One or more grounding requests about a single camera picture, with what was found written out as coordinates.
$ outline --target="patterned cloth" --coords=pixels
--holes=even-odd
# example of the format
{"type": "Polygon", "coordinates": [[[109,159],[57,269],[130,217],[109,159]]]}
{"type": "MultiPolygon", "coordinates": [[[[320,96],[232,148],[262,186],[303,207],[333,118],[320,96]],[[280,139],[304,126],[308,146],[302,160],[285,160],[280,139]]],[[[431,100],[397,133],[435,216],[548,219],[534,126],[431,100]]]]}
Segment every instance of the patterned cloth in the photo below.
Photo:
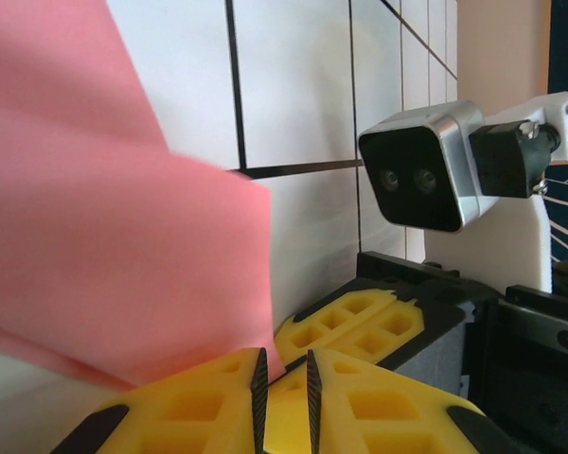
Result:
{"type": "Polygon", "coordinates": [[[568,260],[568,165],[548,167],[545,178],[549,188],[544,199],[551,223],[551,258],[560,262],[568,260]]]}

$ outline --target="white tile wall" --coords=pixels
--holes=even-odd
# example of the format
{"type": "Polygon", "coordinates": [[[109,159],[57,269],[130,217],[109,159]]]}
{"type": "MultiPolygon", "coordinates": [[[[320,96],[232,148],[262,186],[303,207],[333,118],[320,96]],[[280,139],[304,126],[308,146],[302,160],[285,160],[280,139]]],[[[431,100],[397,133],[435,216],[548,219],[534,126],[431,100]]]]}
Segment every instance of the white tile wall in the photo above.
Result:
{"type": "Polygon", "coordinates": [[[354,158],[347,0],[236,0],[248,166],[354,158]]]}
{"type": "MultiPolygon", "coordinates": [[[[224,1],[107,1],[172,150],[238,168],[224,1]]],[[[401,3],[387,2],[455,73],[456,1],[401,3]]],[[[456,98],[456,79],[383,2],[233,0],[233,8],[249,167],[353,159],[356,132],[402,105],[456,98]]],[[[363,167],[357,176],[352,167],[260,180],[273,198],[276,325],[353,277],[360,240],[365,251],[424,257],[422,232],[388,224],[363,167]]],[[[0,356],[0,453],[47,452],[110,393],[0,356]]]]}

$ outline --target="screw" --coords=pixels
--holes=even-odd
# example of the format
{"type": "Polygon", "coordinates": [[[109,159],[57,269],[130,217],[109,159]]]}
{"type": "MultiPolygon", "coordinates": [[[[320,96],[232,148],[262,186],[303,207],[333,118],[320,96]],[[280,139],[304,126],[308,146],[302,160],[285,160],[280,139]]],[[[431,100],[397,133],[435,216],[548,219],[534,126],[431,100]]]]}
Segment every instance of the screw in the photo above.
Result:
{"type": "Polygon", "coordinates": [[[526,139],[534,139],[539,135],[539,123],[536,121],[524,121],[520,127],[520,132],[522,136],[526,139]]]}
{"type": "Polygon", "coordinates": [[[545,180],[541,180],[539,184],[532,188],[532,194],[538,196],[544,196],[547,193],[547,182],[545,180]]]}

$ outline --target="camera lens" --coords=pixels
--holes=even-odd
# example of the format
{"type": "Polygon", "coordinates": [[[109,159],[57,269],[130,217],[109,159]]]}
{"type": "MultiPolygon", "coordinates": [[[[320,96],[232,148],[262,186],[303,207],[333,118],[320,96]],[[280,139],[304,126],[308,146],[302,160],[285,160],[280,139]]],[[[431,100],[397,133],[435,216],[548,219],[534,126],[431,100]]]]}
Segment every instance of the camera lens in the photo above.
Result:
{"type": "Polygon", "coordinates": [[[391,170],[383,170],[381,172],[381,184],[389,192],[397,191],[399,185],[398,175],[391,170]]]}
{"type": "Polygon", "coordinates": [[[432,172],[420,168],[415,172],[415,184],[424,194],[432,194],[437,186],[437,181],[432,172]]]}

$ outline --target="beige wall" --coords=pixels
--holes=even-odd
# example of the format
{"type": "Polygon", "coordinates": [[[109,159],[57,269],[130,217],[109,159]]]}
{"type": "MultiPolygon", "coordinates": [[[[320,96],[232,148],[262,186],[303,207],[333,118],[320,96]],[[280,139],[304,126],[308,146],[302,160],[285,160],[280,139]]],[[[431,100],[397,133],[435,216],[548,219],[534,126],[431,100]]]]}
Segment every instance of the beige wall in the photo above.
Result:
{"type": "Polygon", "coordinates": [[[458,90],[485,114],[546,93],[551,0],[458,0],[458,90]]]}

